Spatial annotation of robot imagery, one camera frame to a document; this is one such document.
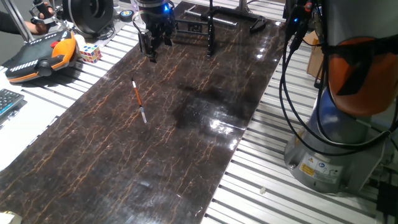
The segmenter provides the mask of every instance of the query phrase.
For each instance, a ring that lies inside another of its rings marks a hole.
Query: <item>marble surface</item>
[[[25,224],[199,223],[282,54],[282,25],[249,35],[229,20],[212,58],[201,36],[161,46],[157,63],[134,47],[0,172],[0,210]]]

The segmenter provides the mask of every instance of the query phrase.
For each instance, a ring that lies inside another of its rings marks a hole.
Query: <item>orange pen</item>
[[[132,82],[132,87],[134,87],[134,91],[136,92],[137,101],[138,101],[138,105],[139,105],[139,111],[140,111],[140,113],[142,115],[142,119],[144,120],[144,123],[147,123],[147,119],[146,119],[145,113],[144,113],[144,108],[142,107],[141,99],[139,98],[137,85],[136,85],[136,83],[135,83],[133,78],[131,78],[131,82]]]

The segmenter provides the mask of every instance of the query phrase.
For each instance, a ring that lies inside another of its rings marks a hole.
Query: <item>metal frame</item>
[[[6,8],[7,12],[12,17],[12,20],[16,24],[24,41],[27,43],[34,41],[35,39],[33,35],[30,33],[30,30],[27,28],[25,20],[19,13],[19,10],[15,5],[14,0],[1,0],[1,1],[4,4],[4,7]]]

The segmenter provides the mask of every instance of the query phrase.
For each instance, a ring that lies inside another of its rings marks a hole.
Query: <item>label sticker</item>
[[[314,179],[335,184],[340,176],[343,166],[331,165],[314,156],[305,154],[300,170]]]

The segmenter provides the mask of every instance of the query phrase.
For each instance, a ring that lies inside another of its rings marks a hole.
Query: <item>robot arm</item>
[[[151,62],[156,62],[156,49],[163,42],[165,45],[171,46],[172,36],[176,33],[174,4],[164,0],[138,0],[137,5],[140,11],[135,13],[132,22],[139,31],[140,50]],[[145,22],[145,30],[140,29],[134,22],[137,16],[141,16]]]

